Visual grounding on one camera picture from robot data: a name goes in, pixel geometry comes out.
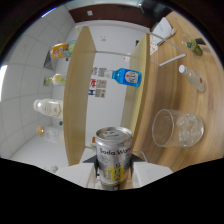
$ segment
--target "aluminum can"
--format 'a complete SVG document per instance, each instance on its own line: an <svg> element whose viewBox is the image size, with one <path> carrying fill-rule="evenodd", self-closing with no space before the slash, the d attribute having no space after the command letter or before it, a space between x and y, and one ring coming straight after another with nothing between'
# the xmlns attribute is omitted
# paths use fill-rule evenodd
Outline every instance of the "aluminum can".
<svg viewBox="0 0 224 224"><path fill-rule="evenodd" d="M96 132L97 160L103 190L125 189L132 155L132 132L108 127Z"/></svg>

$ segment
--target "wooden countertop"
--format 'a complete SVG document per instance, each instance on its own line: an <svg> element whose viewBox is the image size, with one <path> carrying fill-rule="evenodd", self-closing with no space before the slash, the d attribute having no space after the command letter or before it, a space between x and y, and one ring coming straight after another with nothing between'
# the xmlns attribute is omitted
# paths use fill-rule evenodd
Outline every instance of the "wooden countertop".
<svg viewBox="0 0 224 224"><path fill-rule="evenodd" d="M167 17L177 31L169 41L181 47L182 34L188 33L195 38L203 38L205 45L203 57L196 58L188 49L187 56L162 67L149 64L147 90L142 99L144 108L139 124L135 151L144 151L149 163L169 167L173 172L187 166L220 159L224 155L224 73L222 66L210 44L203 35L186 19L176 12ZM180 52L168 43L163 43L150 56L156 62L166 61ZM179 73L183 64L188 69L196 70L207 83L207 90L199 93L191 86L186 77ZM175 109L199 115L205 126L202 139L189 148L160 148L152 139L152 123L160 109Z"/></svg>

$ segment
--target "drinking glass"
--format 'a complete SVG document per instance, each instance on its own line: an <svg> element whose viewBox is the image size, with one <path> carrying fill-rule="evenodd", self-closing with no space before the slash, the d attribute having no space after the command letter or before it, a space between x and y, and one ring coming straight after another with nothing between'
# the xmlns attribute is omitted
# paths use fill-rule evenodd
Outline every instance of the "drinking glass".
<svg viewBox="0 0 224 224"><path fill-rule="evenodd" d="M153 121L152 137L159 147L190 147L204 134L204 124L195 114L162 109Z"/></svg>

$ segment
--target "light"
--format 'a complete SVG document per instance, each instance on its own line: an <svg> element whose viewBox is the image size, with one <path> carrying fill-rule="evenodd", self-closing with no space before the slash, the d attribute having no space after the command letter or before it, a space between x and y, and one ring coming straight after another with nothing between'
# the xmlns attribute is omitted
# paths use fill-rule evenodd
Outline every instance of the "light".
<svg viewBox="0 0 224 224"><path fill-rule="evenodd" d="M5 77L5 72L6 72L7 67L8 67L8 65L4 65L0 69L0 102L2 100L2 85L3 85L3 80Z"/></svg>
<svg viewBox="0 0 224 224"><path fill-rule="evenodd" d="M50 11L48 11L47 13L45 13L44 15L42 15L41 17L46 16L49 12L52 12L54 9L56 9L56 8L51 9Z"/></svg>

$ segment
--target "bottle cap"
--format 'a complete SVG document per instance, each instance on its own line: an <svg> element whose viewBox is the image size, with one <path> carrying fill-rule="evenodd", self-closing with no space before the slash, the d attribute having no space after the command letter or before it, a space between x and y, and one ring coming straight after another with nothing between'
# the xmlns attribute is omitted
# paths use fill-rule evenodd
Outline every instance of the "bottle cap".
<svg viewBox="0 0 224 224"><path fill-rule="evenodd" d="M38 126L36 128L36 133L37 135L39 135L40 137L43 137L44 136L44 126Z"/></svg>
<svg viewBox="0 0 224 224"><path fill-rule="evenodd" d="M185 75L187 73L187 68L184 65L180 65L179 72Z"/></svg>
<svg viewBox="0 0 224 224"><path fill-rule="evenodd" d="M35 111L39 111L39 110L38 110L38 107L37 107L39 101L40 101L40 100L37 99L37 100L35 100L34 103L33 103L33 109L34 109Z"/></svg>

